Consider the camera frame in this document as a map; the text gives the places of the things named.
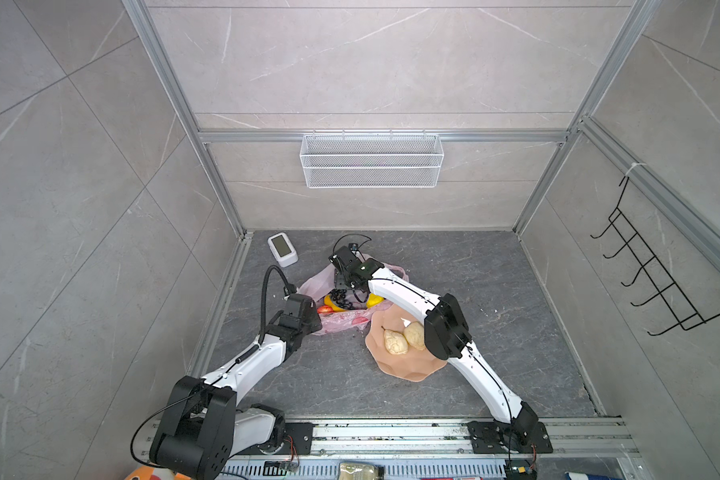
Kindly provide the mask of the pink plastic bag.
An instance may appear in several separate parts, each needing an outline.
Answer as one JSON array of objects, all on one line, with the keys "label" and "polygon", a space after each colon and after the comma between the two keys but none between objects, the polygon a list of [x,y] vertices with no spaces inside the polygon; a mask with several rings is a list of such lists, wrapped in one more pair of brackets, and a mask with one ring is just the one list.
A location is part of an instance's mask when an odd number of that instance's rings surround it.
[{"label": "pink plastic bag", "polygon": [[316,332],[318,336],[351,328],[362,330],[374,313],[393,307],[384,297],[338,286],[338,280],[338,271],[329,264],[297,288],[299,294],[309,296],[317,306],[322,325]]}]

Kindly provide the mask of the yellow fake lemon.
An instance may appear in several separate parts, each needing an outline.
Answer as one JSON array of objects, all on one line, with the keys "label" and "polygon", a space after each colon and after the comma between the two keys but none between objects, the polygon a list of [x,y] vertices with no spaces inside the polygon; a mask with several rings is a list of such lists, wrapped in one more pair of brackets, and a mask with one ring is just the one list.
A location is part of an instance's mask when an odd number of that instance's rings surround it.
[{"label": "yellow fake lemon", "polygon": [[384,298],[383,298],[383,297],[371,293],[371,294],[368,295],[368,298],[367,298],[367,300],[366,300],[366,309],[373,308],[373,307],[375,307],[376,305],[381,304],[383,301],[384,301]]}]

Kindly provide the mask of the beige fake potato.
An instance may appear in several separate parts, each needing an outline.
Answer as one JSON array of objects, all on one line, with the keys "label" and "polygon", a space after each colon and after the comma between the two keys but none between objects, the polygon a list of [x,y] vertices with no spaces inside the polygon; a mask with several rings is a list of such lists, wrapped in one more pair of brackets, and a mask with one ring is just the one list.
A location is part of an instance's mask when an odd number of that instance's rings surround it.
[{"label": "beige fake potato", "polygon": [[411,322],[405,327],[403,335],[410,347],[418,351],[423,351],[426,349],[425,331],[421,323]]}]

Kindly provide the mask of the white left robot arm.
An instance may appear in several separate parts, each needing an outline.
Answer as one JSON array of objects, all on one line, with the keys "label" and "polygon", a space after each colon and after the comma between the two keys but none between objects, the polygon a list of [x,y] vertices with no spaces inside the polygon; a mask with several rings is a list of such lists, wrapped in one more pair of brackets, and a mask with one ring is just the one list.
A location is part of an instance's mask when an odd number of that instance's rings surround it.
[{"label": "white left robot arm", "polygon": [[322,329],[315,301],[293,294],[265,324],[264,336],[202,377],[174,385],[160,418],[148,459],[191,479],[214,479],[232,456],[254,447],[278,452],[286,441],[284,413],[263,404],[238,405],[270,371],[284,363],[303,339]]}]

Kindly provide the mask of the pink scalloped plastic bowl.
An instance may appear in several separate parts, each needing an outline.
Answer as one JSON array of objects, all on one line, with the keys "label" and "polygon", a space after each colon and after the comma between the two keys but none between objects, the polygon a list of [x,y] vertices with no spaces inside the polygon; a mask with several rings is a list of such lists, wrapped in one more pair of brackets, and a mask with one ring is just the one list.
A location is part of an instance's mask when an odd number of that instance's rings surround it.
[{"label": "pink scalloped plastic bowl", "polygon": [[414,316],[396,305],[376,311],[371,317],[365,344],[385,374],[420,382],[442,369],[446,362],[425,347],[416,348],[408,341],[404,332],[411,324],[417,324]]}]

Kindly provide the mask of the yellow fake banana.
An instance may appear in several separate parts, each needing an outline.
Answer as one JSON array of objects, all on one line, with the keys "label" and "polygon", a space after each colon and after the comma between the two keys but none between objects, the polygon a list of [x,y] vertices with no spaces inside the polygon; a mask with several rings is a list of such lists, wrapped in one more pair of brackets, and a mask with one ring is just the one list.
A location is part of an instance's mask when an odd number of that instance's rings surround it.
[{"label": "yellow fake banana", "polygon": [[324,297],[324,305],[326,308],[330,308],[333,312],[343,312],[345,311],[345,308],[338,305],[336,302],[333,301],[332,297],[330,295],[326,295]]}]

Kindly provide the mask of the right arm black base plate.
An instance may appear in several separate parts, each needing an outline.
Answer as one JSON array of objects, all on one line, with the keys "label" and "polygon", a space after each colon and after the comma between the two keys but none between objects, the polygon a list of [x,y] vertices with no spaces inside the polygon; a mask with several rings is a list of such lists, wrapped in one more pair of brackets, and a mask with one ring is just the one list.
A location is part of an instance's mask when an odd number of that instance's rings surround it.
[{"label": "right arm black base plate", "polygon": [[475,454],[551,454],[554,451],[546,426],[541,422],[530,430],[499,422],[471,421],[466,426]]}]

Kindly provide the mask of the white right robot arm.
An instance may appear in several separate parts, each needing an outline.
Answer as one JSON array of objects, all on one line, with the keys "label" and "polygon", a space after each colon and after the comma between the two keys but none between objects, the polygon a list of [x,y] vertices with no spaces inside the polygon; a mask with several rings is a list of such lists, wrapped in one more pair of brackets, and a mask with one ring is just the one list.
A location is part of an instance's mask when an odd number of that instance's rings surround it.
[{"label": "white right robot arm", "polygon": [[345,284],[391,301],[423,325],[426,348],[452,365],[476,391],[508,449],[520,452],[537,444],[534,436],[542,432],[538,415],[501,380],[479,352],[453,295],[423,290],[373,258],[361,260],[347,246],[340,247],[329,261]]}]

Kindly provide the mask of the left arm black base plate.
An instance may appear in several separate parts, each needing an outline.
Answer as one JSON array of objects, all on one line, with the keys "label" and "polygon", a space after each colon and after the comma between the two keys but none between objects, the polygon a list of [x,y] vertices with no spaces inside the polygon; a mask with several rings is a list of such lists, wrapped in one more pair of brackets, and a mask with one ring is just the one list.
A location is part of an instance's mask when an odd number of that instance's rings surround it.
[{"label": "left arm black base plate", "polygon": [[287,422],[276,427],[274,437],[260,445],[253,445],[236,455],[309,455],[313,443],[315,424],[310,422]]}]

